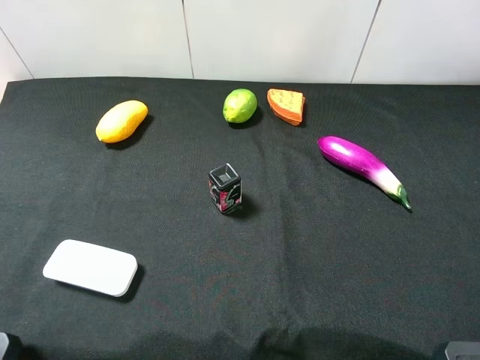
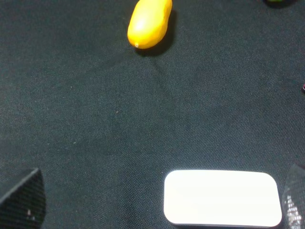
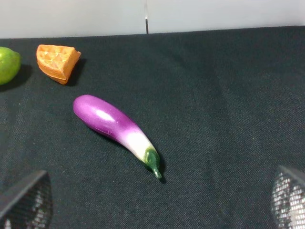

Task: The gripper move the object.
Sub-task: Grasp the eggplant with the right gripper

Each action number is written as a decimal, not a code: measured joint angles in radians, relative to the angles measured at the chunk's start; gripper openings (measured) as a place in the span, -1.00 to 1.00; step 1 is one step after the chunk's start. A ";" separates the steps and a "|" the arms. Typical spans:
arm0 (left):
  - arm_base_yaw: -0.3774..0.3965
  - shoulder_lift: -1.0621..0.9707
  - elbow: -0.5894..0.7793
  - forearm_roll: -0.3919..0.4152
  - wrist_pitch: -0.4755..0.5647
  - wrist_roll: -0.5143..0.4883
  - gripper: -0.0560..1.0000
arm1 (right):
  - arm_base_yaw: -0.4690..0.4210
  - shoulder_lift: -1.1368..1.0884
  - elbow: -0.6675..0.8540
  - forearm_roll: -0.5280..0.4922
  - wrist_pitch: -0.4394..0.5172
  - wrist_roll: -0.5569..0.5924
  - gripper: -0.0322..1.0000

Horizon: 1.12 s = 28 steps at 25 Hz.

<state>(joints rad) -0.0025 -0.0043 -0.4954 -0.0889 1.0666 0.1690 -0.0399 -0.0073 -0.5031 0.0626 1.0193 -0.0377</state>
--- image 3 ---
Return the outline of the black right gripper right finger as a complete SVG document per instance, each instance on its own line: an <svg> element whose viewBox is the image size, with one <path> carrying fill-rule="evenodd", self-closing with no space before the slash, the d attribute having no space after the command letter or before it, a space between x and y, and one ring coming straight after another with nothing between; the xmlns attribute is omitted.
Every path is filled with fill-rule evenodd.
<svg viewBox="0 0 305 229"><path fill-rule="evenodd" d="M305 174L279 166L271 195L271 212L278 229L305 227Z"/></svg>

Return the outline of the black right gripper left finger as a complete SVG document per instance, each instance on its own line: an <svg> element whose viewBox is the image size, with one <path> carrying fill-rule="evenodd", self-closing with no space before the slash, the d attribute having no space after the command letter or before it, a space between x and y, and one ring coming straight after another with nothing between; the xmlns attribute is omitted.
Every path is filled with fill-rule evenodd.
<svg viewBox="0 0 305 229"><path fill-rule="evenodd" d="M48 229L52 216L51 180L45 170L32 172L0 195L2 229Z"/></svg>

